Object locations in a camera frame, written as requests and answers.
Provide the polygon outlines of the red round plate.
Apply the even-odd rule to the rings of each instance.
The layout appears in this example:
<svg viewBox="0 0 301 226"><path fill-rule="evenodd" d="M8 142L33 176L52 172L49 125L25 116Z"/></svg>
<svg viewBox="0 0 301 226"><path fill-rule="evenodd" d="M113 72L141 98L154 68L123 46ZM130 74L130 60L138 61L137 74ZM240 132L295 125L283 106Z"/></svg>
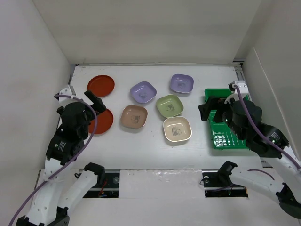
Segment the red round plate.
<svg viewBox="0 0 301 226"><path fill-rule="evenodd" d="M106 109L103 113L97 116L97 126L95 125L95 120L91 121L91 124L88 128L89 133L92 134L94 128L96 128L95 135L105 133L112 126L113 119L114 118L112 112L109 109Z"/></svg>
<svg viewBox="0 0 301 226"><path fill-rule="evenodd" d="M108 96L115 87L115 81L108 75L98 75L93 77L87 84L87 90L92 91L97 97Z"/></svg>

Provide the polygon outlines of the green square plate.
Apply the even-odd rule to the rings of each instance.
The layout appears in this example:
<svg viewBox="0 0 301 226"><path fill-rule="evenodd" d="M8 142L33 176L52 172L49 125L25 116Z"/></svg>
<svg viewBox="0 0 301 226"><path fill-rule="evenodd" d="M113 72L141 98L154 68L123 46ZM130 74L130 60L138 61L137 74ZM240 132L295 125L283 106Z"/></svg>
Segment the green square plate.
<svg viewBox="0 0 301 226"><path fill-rule="evenodd" d="M184 106L179 97L172 94L158 99L156 102L156 107L159 113L165 118L171 118L180 115L184 110Z"/></svg>

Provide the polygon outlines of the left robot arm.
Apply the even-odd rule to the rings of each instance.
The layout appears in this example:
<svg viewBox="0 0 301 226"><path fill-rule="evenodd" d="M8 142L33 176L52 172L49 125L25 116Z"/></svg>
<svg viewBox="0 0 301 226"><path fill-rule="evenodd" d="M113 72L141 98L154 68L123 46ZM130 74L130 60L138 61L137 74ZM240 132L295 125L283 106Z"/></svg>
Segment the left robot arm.
<svg viewBox="0 0 301 226"><path fill-rule="evenodd" d="M18 226L66 226L70 214L84 195L94 186L105 181L105 168L90 162L76 182L62 195L65 178L73 163L92 140L95 131L89 132L91 122L98 123L97 116L106 110L102 100L92 91L85 91L92 105L76 96L73 86L67 85L55 94L60 107L61 125L51 139L46 152L43 181L24 201L10 221ZM18 217L29 200L30 210Z"/></svg>

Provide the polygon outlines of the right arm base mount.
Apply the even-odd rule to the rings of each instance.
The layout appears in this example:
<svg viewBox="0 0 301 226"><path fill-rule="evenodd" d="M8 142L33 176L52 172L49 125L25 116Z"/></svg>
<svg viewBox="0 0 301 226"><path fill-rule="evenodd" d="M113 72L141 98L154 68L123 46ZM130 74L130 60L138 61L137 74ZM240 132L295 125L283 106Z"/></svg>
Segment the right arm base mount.
<svg viewBox="0 0 301 226"><path fill-rule="evenodd" d="M202 170L200 185L203 186L206 198L248 198L247 189L231 182L221 182L217 178L218 170Z"/></svg>

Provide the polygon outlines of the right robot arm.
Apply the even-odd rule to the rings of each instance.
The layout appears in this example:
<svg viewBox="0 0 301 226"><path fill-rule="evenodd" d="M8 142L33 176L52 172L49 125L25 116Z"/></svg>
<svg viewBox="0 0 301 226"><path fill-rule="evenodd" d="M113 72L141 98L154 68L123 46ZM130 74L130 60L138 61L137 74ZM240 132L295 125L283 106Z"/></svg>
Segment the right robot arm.
<svg viewBox="0 0 301 226"><path fill-rule="evenodd" d="M262 122L262 109L249 100L209 97L198 107L202 121L215 111L214 122L225 123L246 147L263 158L283 179L267 182L263 178L227 161L216 173L215 181L222 187L240 185L269 197L293 218L301 218L301 163L289 154L288 139L276 127Z"/></svg>

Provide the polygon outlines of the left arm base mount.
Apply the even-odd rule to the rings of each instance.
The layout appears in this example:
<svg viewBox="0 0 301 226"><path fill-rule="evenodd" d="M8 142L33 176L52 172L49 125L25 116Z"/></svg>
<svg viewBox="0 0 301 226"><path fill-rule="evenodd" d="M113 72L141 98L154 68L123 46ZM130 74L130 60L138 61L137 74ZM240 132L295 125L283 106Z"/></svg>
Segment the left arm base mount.
<svg viewBox="0 0 301 226"><path fill-rule="evenodd" d="M83 198L118 198L120 171L108 171L101 185L95 185Z"/></svg>

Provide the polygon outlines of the cream square plate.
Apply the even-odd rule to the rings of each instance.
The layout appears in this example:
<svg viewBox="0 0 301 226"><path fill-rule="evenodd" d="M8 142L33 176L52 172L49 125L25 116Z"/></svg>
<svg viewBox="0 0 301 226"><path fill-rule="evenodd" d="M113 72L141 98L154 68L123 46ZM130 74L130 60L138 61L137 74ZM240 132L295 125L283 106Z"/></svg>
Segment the cream square plate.
<svg viewBox="0 0 301 226"><path fill-rule="evenodd" d="M163 130L166 139L173 143L187 141L192 136L190 123L182 116L167 118L163 122Z"/></svg>

